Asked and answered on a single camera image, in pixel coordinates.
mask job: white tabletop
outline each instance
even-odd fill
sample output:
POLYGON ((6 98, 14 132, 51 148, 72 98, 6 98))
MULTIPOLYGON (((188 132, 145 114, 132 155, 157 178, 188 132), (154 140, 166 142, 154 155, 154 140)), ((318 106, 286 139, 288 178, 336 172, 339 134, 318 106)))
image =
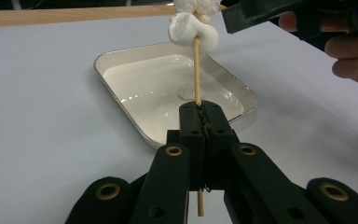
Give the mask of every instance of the white tabletop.
MULTIPOLYGON (((93 69, 96 57, 169 41, 169 17, 0 28, 0 223, 63 223, 93 181, 144 174, 148 146, 93 69)), ((234 35, 221 14, 211 56, 255 93, 232 127, 301 187, 330 177, 358 192, 358 84, 270 23, 234 35)), ((222 192, 188 223, 229 223, 222 192)))

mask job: black tool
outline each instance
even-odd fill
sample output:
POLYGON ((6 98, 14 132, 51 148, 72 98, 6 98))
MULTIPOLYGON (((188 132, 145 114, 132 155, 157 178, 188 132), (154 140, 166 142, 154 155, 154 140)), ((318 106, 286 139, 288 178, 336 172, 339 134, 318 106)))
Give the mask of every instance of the black tool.
POLYGON ((236 224, 358 224, 355 191, 328 178, 293 184, 261 148, 240 142, 219 105, 186 103, 179 116, 148 174, 95 181, 66 223, 185 224, 191 190, 221 189, 236 224))
POLYGON ((322 32, 320 9, 346 11, 351 34, 358 35, 358 0, 239 0, 238 4, 224 9, 222 13, 227 32, 234 34, 283 12, 294 11, 297 16, 297 35, 301 40, 308 41, 322 32))

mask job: white marshmallow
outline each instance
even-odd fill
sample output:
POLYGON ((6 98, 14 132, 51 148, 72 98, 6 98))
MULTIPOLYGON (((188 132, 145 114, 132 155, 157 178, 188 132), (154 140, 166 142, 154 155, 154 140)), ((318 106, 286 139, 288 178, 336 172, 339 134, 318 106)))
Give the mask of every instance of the white marshmallow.
POLYGON ((221 0, 173 0, 176 12, 193 14, 195 11, 201 15, 203 23, 210 23, 212 16, 219 10, 221 0))
POLYGON ((177 13, 176 16, 172 17, 168 27, 168 35, 174 44, 182 47, 191 46, 194 38, 198 36, 200 53, 212 52, 219 42, 217 31, 211 25, 197 20, 190 13, 177 13))

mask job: white tray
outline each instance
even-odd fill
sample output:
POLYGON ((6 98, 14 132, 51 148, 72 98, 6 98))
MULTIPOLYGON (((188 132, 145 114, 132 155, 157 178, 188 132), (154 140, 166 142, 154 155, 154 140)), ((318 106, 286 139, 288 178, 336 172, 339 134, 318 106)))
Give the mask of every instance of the white tray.
MULTIPOLYGON (((193 85, 193 63, 191 48, 164 43, 107 52, 94 68, 145 141, 158 148, 167 130, 179 129, 179 106, 189 101, 179 90, 193 85)), ((200 85, 202 100, 220 105, 230 122, 255 108, 249 88, 207 55, 200 56, 200 85)))

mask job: human hand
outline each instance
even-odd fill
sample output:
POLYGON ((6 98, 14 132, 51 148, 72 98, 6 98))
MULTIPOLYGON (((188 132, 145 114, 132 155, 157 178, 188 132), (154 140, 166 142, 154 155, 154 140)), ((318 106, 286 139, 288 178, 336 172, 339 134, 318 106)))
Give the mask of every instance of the human hand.
MULTIPOLYGON (((347 26, 346 14, 342 11, 321 11, 321 28, 323 32, 351 33, 347 26)), ((294 12, 287 12, 280 17, 283 30, 294 32, 297 21, 294 12)), ((358 35, 341 35, 331 38, 325 44, 324 51, 336 58, 333 73, 338 77, 351 78, 358 82, 358 35)))

